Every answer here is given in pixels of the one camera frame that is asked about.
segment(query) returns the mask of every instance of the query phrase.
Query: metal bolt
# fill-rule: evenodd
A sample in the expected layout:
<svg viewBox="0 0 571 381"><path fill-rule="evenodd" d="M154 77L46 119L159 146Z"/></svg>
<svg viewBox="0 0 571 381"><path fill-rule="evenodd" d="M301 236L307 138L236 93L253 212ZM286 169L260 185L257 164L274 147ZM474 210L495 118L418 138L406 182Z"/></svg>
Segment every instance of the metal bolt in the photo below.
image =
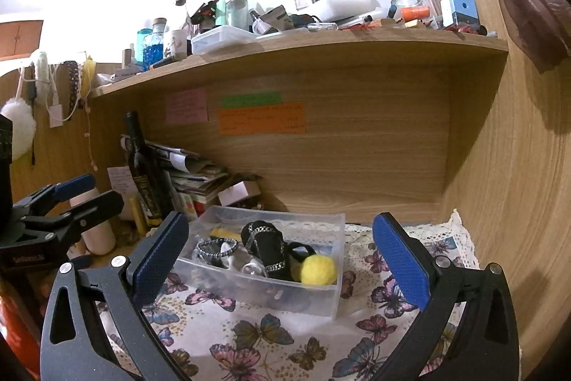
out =
<svg viewBox="0 0 571 381"><path fill-rule="evenodd" d="M60 273L69 273L71 271L71 269L73 268L73 266L71 265L71 263L69 263L68 261L66 263L64 263L61 267L59 267L59 272Z"/></svg>
<svg viewBox="0 0 571 381"><path fill-rule="evenodd" d="M445 257L444 255L439 255L438 257L435 258L436 264L441 268L441 269L447 269L450 266L450 259L448 257Z"/></svg>
<svg viewBox="0 0 571 381"><path fill-rule="evenodd" d="M499 266L497 263L490 263L490 271L492 273L494 273L495 275L500 275L502 272L501 266Z"/></svg>
<svg viewBox="0 0 571 381"><path fill-rule="evenodd" d="M111 266L116 268L122 267L123 265L125 265L125 263L127 263L127 259L123 255L118 255L117 257L113 257L111 260Z"/></svg>

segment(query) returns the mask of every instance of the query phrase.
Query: butterfly print tablecloth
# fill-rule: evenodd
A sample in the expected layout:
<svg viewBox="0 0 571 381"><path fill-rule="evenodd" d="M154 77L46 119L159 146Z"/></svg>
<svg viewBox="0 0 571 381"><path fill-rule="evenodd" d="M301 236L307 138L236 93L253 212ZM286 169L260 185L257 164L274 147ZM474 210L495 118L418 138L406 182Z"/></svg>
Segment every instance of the butterfly print tablecloth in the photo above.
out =
<svg viewBox="0 0 571 381"><path fill-rule="evenodd" d="M432 255L479 267L473 244L454 211L448 223L406 228ZM406 302L368 227L347 225L342 298L330 320L275 311L196 289L175 273L144 309L182 369L195 381L368 381L403 337L418 309ZM119 361L137 372L102 306ZM425 371L446 352L463 306L457 306Z"/></svg>

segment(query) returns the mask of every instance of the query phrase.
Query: wooden cabinet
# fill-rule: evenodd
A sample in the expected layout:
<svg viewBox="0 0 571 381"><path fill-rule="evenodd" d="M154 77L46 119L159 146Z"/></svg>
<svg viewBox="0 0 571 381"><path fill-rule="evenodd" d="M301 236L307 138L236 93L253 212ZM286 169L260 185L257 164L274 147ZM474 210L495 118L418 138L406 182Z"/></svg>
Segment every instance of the wooden cabinet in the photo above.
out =
<svg viewBox="0 0 571 381"><path fill-rule="evenodd" d="M0 23L0 60L22 59L39 47L43 20Z"/></svg>

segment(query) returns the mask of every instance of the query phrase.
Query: wine bottle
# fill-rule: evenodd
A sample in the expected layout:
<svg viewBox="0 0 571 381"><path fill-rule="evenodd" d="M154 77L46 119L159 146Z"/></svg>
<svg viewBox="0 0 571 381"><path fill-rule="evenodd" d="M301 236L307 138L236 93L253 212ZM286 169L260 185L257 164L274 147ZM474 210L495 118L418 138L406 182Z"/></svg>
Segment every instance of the wine bottle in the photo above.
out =
<svg viewBox="0 0 571 381"><path fill-rule="evenodd" d="M159 226L175 210L170 191L151 148L145 143L137 112L125 114L125 124L131 138L129 170L146 207L149 226Z"/></svg>

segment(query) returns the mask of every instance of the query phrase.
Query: yellow ball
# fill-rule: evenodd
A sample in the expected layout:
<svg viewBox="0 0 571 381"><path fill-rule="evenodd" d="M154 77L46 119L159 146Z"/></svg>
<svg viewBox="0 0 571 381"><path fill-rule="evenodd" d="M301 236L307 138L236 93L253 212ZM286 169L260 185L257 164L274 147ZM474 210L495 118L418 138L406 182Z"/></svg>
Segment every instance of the yellow ball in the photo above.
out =
<svg viewBox="0 0 571 381"><path fill-rule="evenodd" d="M299 276L303 284L329 286L337 280L335 261L328 255L310 255L302 262Z"/></svg>

